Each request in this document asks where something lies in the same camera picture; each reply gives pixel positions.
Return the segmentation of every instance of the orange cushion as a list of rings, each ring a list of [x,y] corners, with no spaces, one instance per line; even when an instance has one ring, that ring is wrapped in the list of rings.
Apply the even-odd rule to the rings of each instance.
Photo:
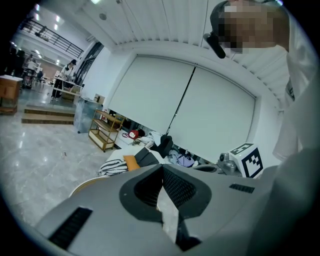
[[[128,166],[129,171],[133,171],[139,169],[140,166],[137,164],[137,160],[134,155],[124,155],[124,161],[126,162],[126,166]]]

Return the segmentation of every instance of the glossy tile floor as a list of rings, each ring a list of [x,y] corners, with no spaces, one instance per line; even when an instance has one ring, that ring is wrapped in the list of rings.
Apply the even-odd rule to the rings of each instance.
[[[0,185],[18,218],[34,226],[82,182],[96,177],[112,150],[103,153],[73,125],[22,124],[26,105],[74,108],[50,102],[52,87],[24,89],[14,116],[0,115]]]

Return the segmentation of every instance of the black railing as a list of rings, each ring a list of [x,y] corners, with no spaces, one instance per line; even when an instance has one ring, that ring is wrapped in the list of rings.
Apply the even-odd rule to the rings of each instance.
[[[28,20],[23,22],[20,25],[20,30],[23,30],[32,35],[35,35],[36,37],[39,37],[44,41],[61,48],[67,53],[70,53],[76,58],[79,58],[79,56],[83,52],[82,49],[74,45],[72,42],[68,41],[67,39],[63,38],[62,36],[58,35],[57,33],[53,32],[52,30],[48,29],[46,26],[43,26],[36,21]]]

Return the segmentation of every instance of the white roller blind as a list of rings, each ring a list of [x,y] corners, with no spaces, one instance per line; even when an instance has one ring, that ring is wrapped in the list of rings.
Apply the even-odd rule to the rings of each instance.
[[[197,67],[169,135],[173,143],[216,162],[246,142],[255,99],[228,80]]]
[[[109,108],[165,134],[194,67],[153,57],[137,57],[117,88]]]

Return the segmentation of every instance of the wooden step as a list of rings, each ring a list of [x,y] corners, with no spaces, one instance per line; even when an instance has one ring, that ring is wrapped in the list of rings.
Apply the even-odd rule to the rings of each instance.
[[[65,110],[58,109],[53,107],[44,107],[44,106],[32,106],[27,105],[24,109],[26,114],[38,114],[38,115],[47,115],[47,116],[59,116],[59,117],[74,117],[74,110]]]
[[[23,124],[73,125],[74,118],[70,117],[70,116],[24,113],[21,118],[21,123],[23,123]]]

